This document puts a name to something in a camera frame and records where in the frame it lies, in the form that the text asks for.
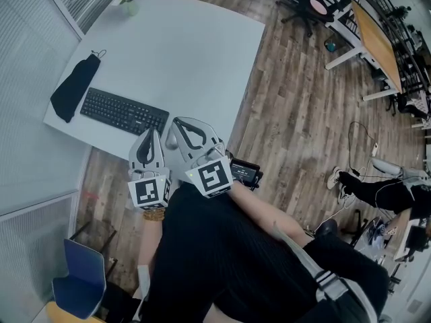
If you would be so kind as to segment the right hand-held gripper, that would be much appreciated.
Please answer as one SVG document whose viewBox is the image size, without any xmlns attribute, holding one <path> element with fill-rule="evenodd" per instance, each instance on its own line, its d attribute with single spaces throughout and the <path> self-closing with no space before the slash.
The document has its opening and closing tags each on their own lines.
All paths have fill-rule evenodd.
<svg viewBox="0 0 431 323">
<path fill-rule="evenodd" d="M 171 124 L 176 144 L 186 162 L 194 159 L 204 148 L 209 147 L 196 160 L 185 166 L 187 180 L 207 199 L 231 190 L 233 177 L 230 159 L 226 155 L 224 142 L 209 124 L 190 117 L 175 117 Z M 201 138 L 200 144 L 193 144 L 189 133 Z"/>
</svg>

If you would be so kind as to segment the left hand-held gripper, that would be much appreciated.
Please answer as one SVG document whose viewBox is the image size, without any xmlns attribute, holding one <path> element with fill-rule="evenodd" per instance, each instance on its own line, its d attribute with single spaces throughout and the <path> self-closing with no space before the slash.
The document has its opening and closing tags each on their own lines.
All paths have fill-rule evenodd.
<svg viewBox="0 0 431 323">
<path fill-rule="evenodd" d="M 159 132 L 144 131 L 129 151 L 129 192 L 133 206 L 144 211 L 166 208 L 170 196 L 170 170 L 164 168 Z M 156 170 L 143 170 L 145 167 Z"/>
</svg>

